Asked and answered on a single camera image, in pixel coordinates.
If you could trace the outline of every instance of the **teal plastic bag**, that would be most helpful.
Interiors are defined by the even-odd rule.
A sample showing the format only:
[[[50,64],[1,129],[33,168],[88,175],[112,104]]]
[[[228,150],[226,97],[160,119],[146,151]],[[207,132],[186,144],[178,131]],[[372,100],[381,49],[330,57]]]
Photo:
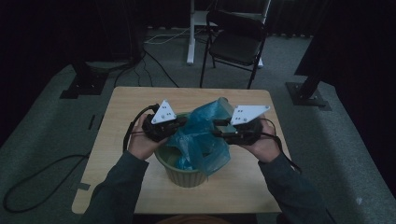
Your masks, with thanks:
[[[172,135],[167,145],[177,147],[192,167],[207,176],[214,174],[230,160],[228,144],[211,131],[215,130],[214,119],[227,119],[233,114],[233,108],[227,99],[202,105],[187,115],[187,123]]]

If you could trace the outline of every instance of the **chair leg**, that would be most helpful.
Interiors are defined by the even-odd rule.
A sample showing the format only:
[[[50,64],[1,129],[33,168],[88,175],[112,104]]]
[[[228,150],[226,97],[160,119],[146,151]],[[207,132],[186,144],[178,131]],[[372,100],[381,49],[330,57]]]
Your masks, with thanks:
[[[212,63],[213,63],[213,67],[216,68],[215,57],[213,57],[213,56],[212,56]]]
[[[254,77],[256,76],[258,64],[259,64],[259,60],[256,60],[256,62],[253,65],[253,70],[250,75],[250,80],[248,81],[248,84],[247,84],[248,90],[250,90],[251,82],[253,81]]]
[[[204,82],[204,72],[205,72],[205,66],[206,66],[206,58],[207,58],[207,49],[208,49],[209,45],[206,42],[206,47],[205,47],[205,56],[204,56],[204,62],[202,65],[202,71],[201,71],[201,80],[199,82],[199,88],[202,88],[202,83]]]

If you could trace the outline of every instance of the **green bowl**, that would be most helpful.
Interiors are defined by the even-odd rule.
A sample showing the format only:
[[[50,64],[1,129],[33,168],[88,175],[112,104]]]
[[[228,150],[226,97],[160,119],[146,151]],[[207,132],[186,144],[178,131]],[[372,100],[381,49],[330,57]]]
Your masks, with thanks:
[[[204,183],[206,176],[199,170],[180,170],[176,168],[181,156],[176,147],[162,146],[155,150],[155,157],[165,167],[165,171],[173,183],[183,188],[193,188]]]

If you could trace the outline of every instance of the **gray sleeve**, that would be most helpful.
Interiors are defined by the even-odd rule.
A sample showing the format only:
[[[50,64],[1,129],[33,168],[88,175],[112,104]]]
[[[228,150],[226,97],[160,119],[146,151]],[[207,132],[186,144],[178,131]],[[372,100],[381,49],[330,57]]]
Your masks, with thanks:
[[[125,151],[106,180],[94,189],[90,206],[79,223],[131,224],[148,166],[148,162]]]
[[[259,161],[267,187],[290,223],[333,223],[318,191],[295,172],[283,154]]]

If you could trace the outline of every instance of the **black stand base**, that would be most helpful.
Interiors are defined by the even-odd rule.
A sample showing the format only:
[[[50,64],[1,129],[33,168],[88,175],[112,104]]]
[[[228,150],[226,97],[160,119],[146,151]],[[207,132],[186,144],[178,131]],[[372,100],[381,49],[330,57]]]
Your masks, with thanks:
[[[94,73],[87,83],[76,76],[68,90],[62,92],[60,99],[77,99],[79,95],[100,95],[106,84],[108,73]]]
[[[303,83],[298,82],[287,82],[286,87],[288,88],[291,100],[295,105],[310,105],[317,106],[320,110],[323,111],[332,111],[330,108],[329,102],[324,101],[318,90],[315,90],[310,98],[304,98],[300,93],[300,88],[303,86]]]

